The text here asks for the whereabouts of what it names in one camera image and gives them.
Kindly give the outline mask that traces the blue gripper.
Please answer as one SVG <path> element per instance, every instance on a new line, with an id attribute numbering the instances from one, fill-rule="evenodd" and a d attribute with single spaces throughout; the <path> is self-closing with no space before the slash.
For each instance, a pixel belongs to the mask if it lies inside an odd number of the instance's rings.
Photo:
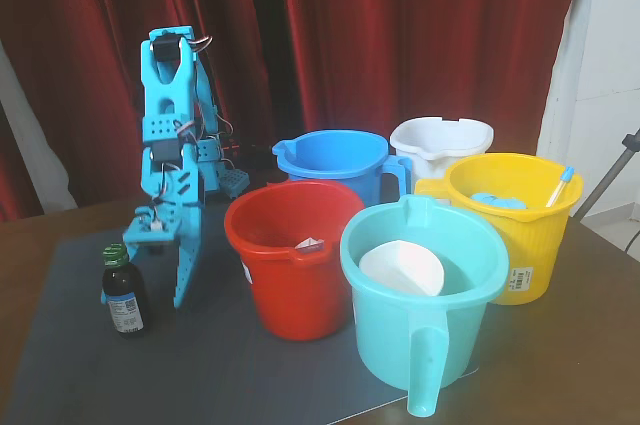
<path id="1" fill-rule="evenodd" d="M 159 220 L 169 225 L 179 219 L 176 229 L 178 268 L 174 308 L 179 309 L 189 290 L 201 251 L 204 207 L 200 197 L 199 169 L 195 162 L 183 162 L 181 167 L 162 162 L 143 162 L 141 186 L 150 203 L 139 210 L 139 223 L 150 225 Z M 111 243 L 102 251 L 104 272 L 101 281 L 101 303 L 109 297 L 134 293 L 145 295 L 141 271 L 133 259 L 138 246 Z"/>

